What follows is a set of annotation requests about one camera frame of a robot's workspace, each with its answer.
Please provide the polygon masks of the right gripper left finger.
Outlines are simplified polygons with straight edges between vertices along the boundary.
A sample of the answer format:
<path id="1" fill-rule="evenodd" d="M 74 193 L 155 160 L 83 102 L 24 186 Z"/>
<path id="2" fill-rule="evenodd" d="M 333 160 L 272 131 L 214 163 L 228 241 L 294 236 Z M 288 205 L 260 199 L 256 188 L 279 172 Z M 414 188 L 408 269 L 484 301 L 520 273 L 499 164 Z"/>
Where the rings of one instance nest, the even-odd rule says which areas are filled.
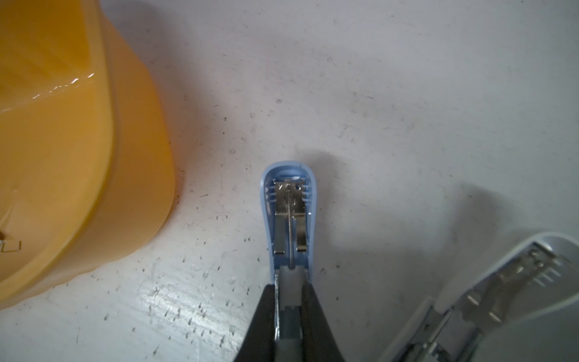
<path id="1" fill-rule="evenodd" d="M 275 351 L 275 289 L 274 285 L 264 287 L 250 322 L 244 342 L 234 361 L 264 361 L 274 360 Z"/>

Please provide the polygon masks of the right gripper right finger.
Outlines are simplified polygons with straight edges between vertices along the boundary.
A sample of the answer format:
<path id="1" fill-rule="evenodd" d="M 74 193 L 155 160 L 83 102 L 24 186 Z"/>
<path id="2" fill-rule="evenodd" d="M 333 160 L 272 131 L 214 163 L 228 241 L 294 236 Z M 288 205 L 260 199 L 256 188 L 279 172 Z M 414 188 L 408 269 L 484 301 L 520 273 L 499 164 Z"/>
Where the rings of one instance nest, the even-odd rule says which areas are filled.
<path id="1" fill-rule="evenodd" d="M 301 302 L 303 360 L 344 362 L 315 289 L 308 282 L 302 287 Z"/>

